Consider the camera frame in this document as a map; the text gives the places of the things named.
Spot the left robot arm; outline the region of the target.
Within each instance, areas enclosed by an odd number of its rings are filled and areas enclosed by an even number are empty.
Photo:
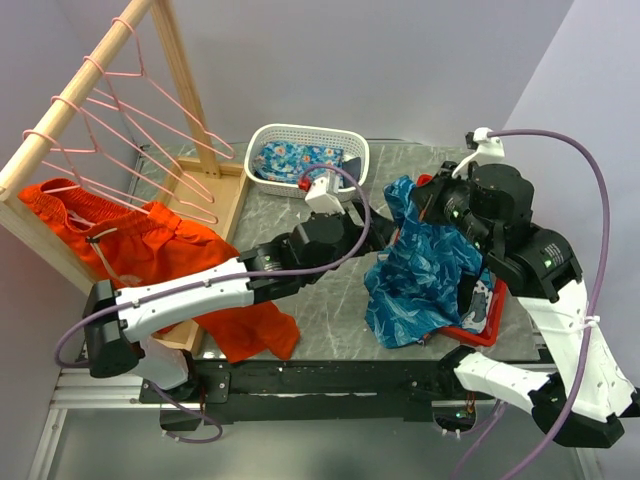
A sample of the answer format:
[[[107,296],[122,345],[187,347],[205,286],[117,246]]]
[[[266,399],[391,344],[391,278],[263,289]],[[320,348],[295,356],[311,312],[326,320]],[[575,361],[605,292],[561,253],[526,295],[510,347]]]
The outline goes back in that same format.
[[[314,213],[291,232],[199,273],[143,287],[96,283],[84,311],[90,375],[133,373],[176,401],[190,400],[199,388],[191,354],[153,334],[186,318],[293,296],[346,259],[383,250],[393,221],[360,201],[353,205],[362,225],[347,213]]]

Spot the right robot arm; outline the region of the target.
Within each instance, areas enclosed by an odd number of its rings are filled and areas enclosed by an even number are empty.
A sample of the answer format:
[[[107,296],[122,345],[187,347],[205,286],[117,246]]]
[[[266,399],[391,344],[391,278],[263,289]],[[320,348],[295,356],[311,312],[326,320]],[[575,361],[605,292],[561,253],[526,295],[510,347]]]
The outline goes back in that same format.
[[[613,446],[622,419],[639,414],[639,393],[621,372],[595,318],[587,314],[582,269],[569,242],[532,221],[534,187],[504,164],[474,166],[464,179],[442,164],[411,199],[420,219],[456,228],[482,255],[542,334],[556,365],[544,374],[458,347],[440,362],[438,387],[449,398],[490,395],[529,413],[545,433],[570,412],[553,440],[565,447]]]

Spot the blue shark print shorts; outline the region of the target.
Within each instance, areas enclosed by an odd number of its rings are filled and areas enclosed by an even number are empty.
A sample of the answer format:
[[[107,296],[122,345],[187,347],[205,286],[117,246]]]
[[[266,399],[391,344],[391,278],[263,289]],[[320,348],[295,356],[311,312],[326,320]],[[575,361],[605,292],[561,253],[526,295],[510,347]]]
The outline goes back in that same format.
[[[452,226],[423,221],[403,176],[384,188],[397,231],[364,275],[365,321],[385,348],[422,343],[434,333],[472,346],[496,343],[505,286]]]

